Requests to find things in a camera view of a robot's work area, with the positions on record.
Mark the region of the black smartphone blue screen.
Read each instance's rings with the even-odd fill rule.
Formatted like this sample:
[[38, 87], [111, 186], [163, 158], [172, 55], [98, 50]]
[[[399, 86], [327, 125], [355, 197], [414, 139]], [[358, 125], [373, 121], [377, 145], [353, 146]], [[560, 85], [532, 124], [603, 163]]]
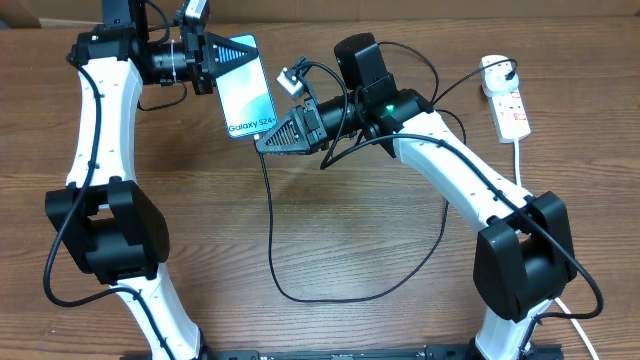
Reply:
[[270, 130], [277, 122], [262, 58], [216, 80], [228, 136], [241, 138]]

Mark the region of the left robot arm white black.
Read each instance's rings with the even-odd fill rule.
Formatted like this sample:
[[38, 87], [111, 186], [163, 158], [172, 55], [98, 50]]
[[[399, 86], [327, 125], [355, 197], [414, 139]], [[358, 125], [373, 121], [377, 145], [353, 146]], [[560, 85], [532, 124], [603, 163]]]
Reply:
[[213, 352], [187, 315], [166, 265], [169, 232], [137, 183], [135, 116], [147, 85], [181, 85], [198, 95], [258, 57], [254, 47], [206, 30], [209, 5], [188, 1], [152, 39], [144, 1], [106, 1], [103, 20], [81, 33], [67, 55], [81, 83], [76, 153], [64, 188], [45, 197], [56, 231], [76, 266], [102, 295], [119, 296], [154, 359], [210, 359]]

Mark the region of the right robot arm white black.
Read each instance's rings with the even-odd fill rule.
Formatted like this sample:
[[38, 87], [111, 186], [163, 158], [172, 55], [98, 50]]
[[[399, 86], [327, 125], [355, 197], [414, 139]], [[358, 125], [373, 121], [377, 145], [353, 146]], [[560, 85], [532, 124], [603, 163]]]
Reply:
[[427, 179], [476, 237], [473, 280], [486, 304], [480, 330], [465, 344], [415, 350], [374, 350], [374, 359], [559, 359], [560, 345], [537, 345], [533, 333], [578, 272], [568, 214], [553, 193], [535, 196], [487, 165], [447, 127], [434, 103], [401, 89], [370, 33], [335, 46], [341, 94], [319, 102], [306, 81], [313, 67], [298, 60], [278, 83], [303, 105], [291, 108], [256, 143], [260, 155], [324, 151], [340, 157], [338, 141], [360, 134]]

